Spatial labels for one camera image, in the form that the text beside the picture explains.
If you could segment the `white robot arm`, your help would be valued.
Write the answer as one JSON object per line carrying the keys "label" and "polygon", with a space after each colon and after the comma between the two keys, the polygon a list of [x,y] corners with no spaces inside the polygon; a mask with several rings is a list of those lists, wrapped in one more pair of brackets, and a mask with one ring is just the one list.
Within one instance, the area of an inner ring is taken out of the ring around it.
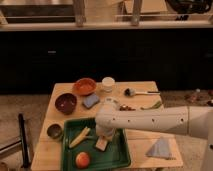
{"label": "white robot arm", "polygon": [[134,129],[188,135],[207,140],[200,171],[213,171],[213,107],[179,106],[120,111],[115,98],[106,98],[95,115],[98,136],[110,137],[115,129]]}

